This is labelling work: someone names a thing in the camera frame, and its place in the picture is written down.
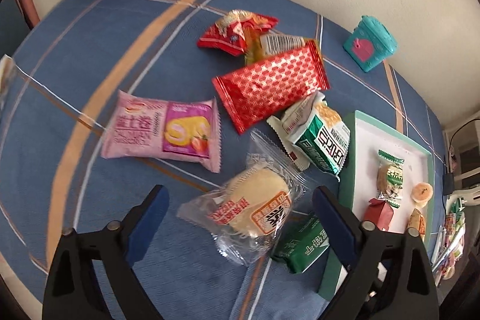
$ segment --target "screw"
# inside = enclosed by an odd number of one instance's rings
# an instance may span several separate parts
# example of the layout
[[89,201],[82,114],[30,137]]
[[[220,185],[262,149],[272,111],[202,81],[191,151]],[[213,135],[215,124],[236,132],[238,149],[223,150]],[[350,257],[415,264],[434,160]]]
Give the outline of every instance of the screw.
[[361,225],[366,231],[373,231],[375,229],[375,224],[371,221],[364,221]]
[[73,228],[70,228],[70,227],[68,227],[68,228],[63,228],[63,229],[61,230],[61,233],[62,233],[62,235],[64,235],[64,236],[69,236],[69,235],[71,235],[73,232],[74,232],[74,229],[73,229]]
[[120,228],[120,221],[117,221],[117,220],[110,221],[106,225],[106,227],[109,231],[116,231],[117,229]]
[[410,227],[406,231],[409,233],[410,236],[413,236],[414,238],[416,238],[419,234],[418,230],[412,227]]

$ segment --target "teal gift box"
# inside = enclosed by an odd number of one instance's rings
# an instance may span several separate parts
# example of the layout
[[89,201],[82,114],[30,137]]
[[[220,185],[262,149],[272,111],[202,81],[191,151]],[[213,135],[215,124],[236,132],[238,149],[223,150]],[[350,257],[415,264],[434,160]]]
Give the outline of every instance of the teal gift box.
[[368,72],[395,53],[397,41],[375,17],[362,16],[343,47],[362,70]]

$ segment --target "pink snack package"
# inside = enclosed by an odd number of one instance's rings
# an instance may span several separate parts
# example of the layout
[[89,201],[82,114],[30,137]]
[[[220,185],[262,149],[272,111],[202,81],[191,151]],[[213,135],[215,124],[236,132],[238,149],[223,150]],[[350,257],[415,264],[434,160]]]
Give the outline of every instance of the pink snack package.
[[220,172],[220,116],[217,101],[180,103],[118,92],[106,130],[102,157],[183,160]]

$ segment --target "barcode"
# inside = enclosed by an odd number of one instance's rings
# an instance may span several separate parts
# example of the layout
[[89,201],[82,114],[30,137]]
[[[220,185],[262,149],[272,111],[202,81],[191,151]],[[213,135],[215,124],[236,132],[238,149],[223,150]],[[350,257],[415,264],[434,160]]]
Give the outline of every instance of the barcode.
[[279,53],[300,48],[305,45],[303,37],[286,34],[265,34],[260,37],[260,44],[265,55],[273,56]]

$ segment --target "wrapped candy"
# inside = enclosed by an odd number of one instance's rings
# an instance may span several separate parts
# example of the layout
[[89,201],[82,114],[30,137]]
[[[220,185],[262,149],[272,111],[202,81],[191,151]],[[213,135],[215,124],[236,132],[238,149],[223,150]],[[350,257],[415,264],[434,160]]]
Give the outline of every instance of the wrapped candy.
[[399,208],[402,201],[403,163],[404,159],[378,150],[380,168],[377,174],[378,198],[386,200],[394,208]]
[[245,29],[269,31],[278,20],[271,16],[252,13],[246,10],[232,10],[220,18],[200,37],[200,48],[218,48],[231,55],[245,53]]

